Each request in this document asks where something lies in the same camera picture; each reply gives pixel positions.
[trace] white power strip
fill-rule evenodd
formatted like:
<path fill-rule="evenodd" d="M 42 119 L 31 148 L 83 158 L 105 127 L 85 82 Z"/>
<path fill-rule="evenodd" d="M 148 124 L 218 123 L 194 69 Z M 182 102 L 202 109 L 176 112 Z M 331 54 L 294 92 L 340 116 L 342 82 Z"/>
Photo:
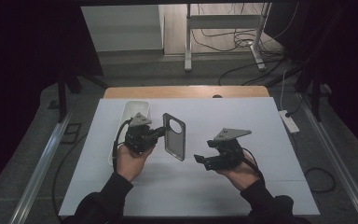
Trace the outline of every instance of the white power strip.
<path fill-rule="evenodd" d="M 286 110 L 282 110 L 279 112 L 283 120 L 284 126 L 286 126 L 287 130 L 289 130 L 289 133 L 298 133 L 300 130 L 298 129 L 297 125 L 295 124 L 295 122 L 291 117 L 287 118 L 285 116 L 286 113 L 287 113 Z"/>

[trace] black jacket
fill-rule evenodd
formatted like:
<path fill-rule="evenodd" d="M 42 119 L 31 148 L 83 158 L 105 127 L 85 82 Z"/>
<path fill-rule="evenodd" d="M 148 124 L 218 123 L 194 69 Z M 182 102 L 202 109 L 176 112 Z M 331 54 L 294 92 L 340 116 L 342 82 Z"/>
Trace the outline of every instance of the black jacket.
<path fill-rule="evenodd" d="M 76 209 L 75 215 L 66 218 L 62 224 L 104 224 L 121 223 L 124 200 L 133 185 L 127 179 L 113 173 L 101 192 L 86 196 Z M 302 224 L 306 219 L 293 217 L 293 200 L 288 196 L 273 198 L 261 181 L 256 181 L 241 192 L 252 206 L 248 216 L 252 224 Z"/>

